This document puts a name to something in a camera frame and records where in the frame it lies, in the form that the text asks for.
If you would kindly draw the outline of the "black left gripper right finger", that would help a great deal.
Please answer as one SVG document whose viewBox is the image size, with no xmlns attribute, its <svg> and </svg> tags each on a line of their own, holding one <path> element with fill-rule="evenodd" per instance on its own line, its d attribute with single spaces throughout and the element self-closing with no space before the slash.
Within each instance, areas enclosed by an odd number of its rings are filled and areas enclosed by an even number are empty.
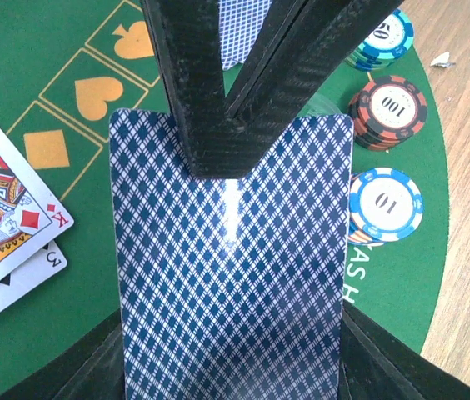
<svg viewBox="0 0 470 400">
<path fill-rule="evenodd" d="M 351 303 L 342 311 L 339 399 L 469 399 L 470 387 L 430 363 Z"/>
</svg>

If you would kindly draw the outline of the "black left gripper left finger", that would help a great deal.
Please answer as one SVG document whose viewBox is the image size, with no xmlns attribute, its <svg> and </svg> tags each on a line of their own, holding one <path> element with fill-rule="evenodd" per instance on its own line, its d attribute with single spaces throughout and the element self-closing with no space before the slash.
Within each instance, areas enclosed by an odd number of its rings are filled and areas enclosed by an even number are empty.
<svg viewBox="0 0 470 400">
<path fill-rule="evenodd" d="M 66 352 L 0 399 L 124 399 L 123 335 L 117 310 Z"/>
</svg>

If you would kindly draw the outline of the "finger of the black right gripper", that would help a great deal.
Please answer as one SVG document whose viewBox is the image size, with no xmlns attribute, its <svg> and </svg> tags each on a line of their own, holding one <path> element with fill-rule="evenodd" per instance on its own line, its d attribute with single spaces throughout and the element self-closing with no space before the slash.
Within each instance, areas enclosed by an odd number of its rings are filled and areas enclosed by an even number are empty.
<svg viewBox="0 0 470 400">
<path fill-rule="evenodd" d="M 399 1 L 275 1 L 227 95 L 240 123 L 291 122 Z"/>
<path fill-rule="evenodd" d="M 143 1 L 147 28 L 190 172 L 242 178 L 263 148 L 228 115 L 216 1 Z"/>
</svg>

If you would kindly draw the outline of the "red poker chip stack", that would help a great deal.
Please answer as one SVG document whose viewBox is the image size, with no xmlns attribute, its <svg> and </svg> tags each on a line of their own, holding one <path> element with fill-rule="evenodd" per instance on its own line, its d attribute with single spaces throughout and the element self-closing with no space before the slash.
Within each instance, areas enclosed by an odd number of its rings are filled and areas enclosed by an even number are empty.
<svg viewBox="0 0 470 400">
<path fill-rule="evenodd" d="M 386 75 L 369 81 L 347 109 L 355 142 L 373 151 L 387 151 L 419 133 L 428 117 L 423 92 L 405 77 Z"/>
</svg>

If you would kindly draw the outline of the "three of spades card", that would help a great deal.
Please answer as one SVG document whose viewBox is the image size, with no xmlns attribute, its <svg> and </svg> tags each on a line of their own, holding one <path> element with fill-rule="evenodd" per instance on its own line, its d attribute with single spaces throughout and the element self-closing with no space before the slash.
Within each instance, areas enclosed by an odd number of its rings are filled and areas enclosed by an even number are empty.
<svg viewBox="0 0 470 400">
<path fill-rule="evenodd" d="M 67 265 L 55 241 L 42 247 L 0 281 L 0 313 Z"/>
</svg>

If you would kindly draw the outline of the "blue poker chip stack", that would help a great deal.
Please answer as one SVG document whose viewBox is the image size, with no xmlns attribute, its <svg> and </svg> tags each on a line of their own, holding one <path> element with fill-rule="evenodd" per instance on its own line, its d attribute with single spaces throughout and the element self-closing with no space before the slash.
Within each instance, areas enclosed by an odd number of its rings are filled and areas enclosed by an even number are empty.
<svg viewBox="0 0 470 400">
<path fill-rule="evenodd" d="M 375 167 L 352 177 L 350 221 L 371 242 L 390 243 L 411 235 L 423 218 L 423 196 L 405 173 Z"/>
</svg>

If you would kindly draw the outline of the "blue playing card deck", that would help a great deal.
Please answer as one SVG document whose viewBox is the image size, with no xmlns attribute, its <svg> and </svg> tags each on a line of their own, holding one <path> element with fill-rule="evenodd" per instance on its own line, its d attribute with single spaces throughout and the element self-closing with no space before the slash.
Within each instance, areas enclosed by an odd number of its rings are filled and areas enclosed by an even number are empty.
<svg viewBox="0 0 470 400">
<path fill-rule="evenodd" d="M 109 165 L 130 399 L 338 395 L 353 122 L 298 117 L 240 179 L 122 108 Z"/>
</svg>

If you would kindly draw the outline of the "king of diamonds card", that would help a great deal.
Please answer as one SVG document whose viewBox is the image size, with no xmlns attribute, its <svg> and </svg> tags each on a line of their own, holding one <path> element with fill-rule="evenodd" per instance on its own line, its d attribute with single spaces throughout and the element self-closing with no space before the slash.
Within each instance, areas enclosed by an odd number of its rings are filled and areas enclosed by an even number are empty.
<svg viewBox="0 0 470 400">
<path fill-rule="evenodd" d="M 0 128 L 0 280 L 74 224 Z"/>
</svg>

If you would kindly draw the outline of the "clear dealer button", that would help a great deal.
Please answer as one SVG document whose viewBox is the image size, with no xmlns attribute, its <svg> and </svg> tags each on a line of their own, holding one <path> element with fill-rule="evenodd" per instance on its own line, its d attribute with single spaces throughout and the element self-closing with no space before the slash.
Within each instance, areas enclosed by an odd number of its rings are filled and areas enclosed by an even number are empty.
<svg viewBox="0 0 470 400">
<path fill-rule="evenodd" d="M 340 109 L 334 102 L 320 92 L 316 92 L 302 108 L 298 116 L 327 116 L 339 114 L 340 112 Z"/>
</svg>

